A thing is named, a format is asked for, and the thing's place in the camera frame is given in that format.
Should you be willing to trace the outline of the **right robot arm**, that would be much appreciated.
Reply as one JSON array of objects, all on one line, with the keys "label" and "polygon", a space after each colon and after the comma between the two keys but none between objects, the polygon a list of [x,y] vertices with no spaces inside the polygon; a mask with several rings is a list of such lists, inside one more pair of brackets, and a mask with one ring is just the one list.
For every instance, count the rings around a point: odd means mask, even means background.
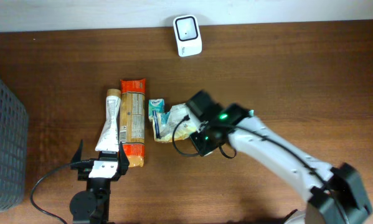
[{"label": "right robot arm", "polygon": [[360,173],[350,164],[340,167],[321,161],[274,133],[252,110],[236,103],[223,108],[205,91],[186,106],[199,129],[191,134],[204,157],[228,144],[276,174],[306,202],[285,223],[364,223],[373,208]]}]

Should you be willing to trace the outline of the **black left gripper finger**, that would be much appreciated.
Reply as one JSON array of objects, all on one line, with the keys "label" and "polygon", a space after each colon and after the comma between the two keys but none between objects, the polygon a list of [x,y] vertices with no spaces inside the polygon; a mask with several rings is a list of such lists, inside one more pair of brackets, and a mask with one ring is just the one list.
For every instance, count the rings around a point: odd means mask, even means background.
[{"label": "black left gripper finger", "polygon": [[123,143],[119,143],[119,161],[118,161],[118,169],[121,175],[125,175],[128,171],[130,162],[128,157],[123,149]]},{"label": "black left gripper finger", "polygon": [[78,149],[75,151],[75,154],[73,155],[71,159],[71,163],[74,162],[80,162],[82,157],[82,149],[83,149],[83,140],[80,140],[80,143],[78,145]]}]

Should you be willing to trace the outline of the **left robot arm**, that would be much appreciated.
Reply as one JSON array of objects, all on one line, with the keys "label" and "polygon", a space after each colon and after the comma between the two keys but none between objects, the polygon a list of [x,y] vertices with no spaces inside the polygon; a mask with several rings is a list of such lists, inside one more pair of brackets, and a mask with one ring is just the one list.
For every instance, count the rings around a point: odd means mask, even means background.
[{"label": "left robot arm", "polygon": [[[117,152],[100,152],[98,158],[81,160],[83,142],[72,157],[70,168],[77,171],[77,180],[86,182],[86,189],[75,194],[69,205],[73,216],[73,223],[108,223],[110,209],[111,183],[117,182],[121,176],[128,171],[130,164],[122,143],[118,146]],[[114,164],[111,178],[90,177],[94,162],[102,162],[106,167],[107,162]]]}]

